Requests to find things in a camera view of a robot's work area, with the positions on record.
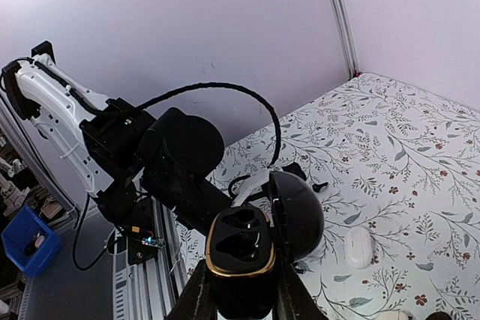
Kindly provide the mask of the white earbud charging case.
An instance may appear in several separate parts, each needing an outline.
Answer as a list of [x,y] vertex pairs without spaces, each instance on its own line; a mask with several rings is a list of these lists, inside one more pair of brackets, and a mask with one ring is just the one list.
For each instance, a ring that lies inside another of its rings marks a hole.
[[350,229],[344,239],[346,263],[355,269],[364,269],[374,257],[373,243],[370,232],[358,226]]

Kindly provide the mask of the black wireless earbuds pair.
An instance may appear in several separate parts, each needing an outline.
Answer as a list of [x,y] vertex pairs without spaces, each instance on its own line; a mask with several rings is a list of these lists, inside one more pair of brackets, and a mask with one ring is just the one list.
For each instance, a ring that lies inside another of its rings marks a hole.
[[324,182],[324,183],[321,183],[321,184],[313,184],[312,185],[312,190],[315,193],[319,193],[323,188],[326,188],[328,185],[329,185],[328,182]]

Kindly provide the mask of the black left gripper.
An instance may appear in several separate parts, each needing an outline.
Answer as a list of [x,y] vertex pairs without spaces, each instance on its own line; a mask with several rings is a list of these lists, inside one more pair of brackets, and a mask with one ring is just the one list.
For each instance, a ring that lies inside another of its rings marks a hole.
[[177,220],[188,229],[209,234],[215,217],[228,209],[232,200],[206,179],[180,178],[181,195],[175,214]]

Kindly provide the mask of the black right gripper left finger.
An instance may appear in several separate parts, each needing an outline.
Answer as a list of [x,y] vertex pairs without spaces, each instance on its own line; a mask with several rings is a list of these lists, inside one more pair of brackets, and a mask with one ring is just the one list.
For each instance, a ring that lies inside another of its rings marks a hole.
[[210,320],[217,318],[212,300],[206,261],[198,262],[166,320]]

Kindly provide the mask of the black earbud charging case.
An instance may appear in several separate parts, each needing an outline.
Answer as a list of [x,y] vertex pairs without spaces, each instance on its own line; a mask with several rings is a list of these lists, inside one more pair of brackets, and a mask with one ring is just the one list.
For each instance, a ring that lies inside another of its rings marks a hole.
[[290,172],[271,172],[270,213],[252,205],[220,212],[212,223],[205,263],[213,301],[225,319],[273,316],[277,259],[293,267],[320,244],[324,216],[315,192]]

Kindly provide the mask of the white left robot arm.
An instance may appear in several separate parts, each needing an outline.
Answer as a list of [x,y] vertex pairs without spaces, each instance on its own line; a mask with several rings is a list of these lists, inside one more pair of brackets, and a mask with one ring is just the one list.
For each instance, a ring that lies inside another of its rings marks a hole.
[[146,219],[142,186],[180,223],[209,233],[231,199],[207,180],[224,155],[218,129],[175,107],[155,118],[80,85],[56,65],[49,42],[1,70],[7,99],[75,171],[99,211],[118,226]]

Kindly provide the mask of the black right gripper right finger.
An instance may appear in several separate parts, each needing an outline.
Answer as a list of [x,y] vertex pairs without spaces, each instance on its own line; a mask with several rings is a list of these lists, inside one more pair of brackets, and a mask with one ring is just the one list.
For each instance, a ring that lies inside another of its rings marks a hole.
[[275,270],[278,278],[273,319],[327,320],[305,288],[294,267],[277,259]]

